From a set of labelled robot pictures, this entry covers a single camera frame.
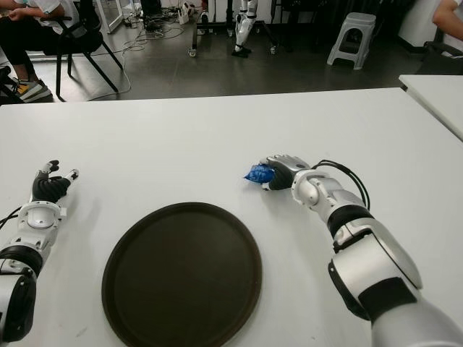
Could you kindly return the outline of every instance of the person's leg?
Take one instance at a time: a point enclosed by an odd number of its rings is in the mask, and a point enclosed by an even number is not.
[[[42,51],[57,44],[59,35],[50,27],[41,26],[33,18],[11,21],[0,18],[0,46],[7,56],[17,78],[24,81],[39,79],[26,51]]]

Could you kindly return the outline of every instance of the hand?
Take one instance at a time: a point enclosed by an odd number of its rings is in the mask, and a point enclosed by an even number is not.
[[[56,203],[64,195],[71,183],[79,177],[79,171],[71,170],[65,177],[48,177],[59,169],[57,160],[50,160],[38,171],[32,185],[32,201],[49,201]]]
[[[294,176],[301,170],[309,170],[310,166],[298,157],[289,155],[273,155],[260,161],[262,164],[269,165],[274,171],[275,176],[268,184],[263,184],[266,190],[280,190],[290,188]]]
[[[23,20],[26,17],[25,9],[14,9],[8,14],[8,17],[13,22],[17,22],[18,20]]]

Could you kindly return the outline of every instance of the round tray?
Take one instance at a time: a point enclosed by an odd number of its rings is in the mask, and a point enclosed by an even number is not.
[[[221,346],[257,304],[262,263],[231,213],[186,202],[144,217],[119,240],[103,275],[103,308],[131,347]]]

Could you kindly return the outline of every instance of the white robotic arm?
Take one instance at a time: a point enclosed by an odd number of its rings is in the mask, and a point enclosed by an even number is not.
[[[48,175],[59,169],[51,160],[33,182],[29,203],[18,213],[18,232],[0,247],[0,344],[26,336],[33,323],[38,274],[50,255],[66,209],[56,205],[79,176],[72,170],[65,177]]]
[[[264,189],[291,188],[328,226],[335,251],[328,273],[347,308],[371,321],[373,346],[463,347],[463,332],[421,296],[416,265],[361,199],[298,157],[263,163],[275,171]]]

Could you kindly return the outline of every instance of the sneaker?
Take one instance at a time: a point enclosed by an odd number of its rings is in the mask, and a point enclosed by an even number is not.
[[[17,96],[25,103],[31,103],[51,94],[42,80],[38,82],[28,82],[20,80],[16,85]]]

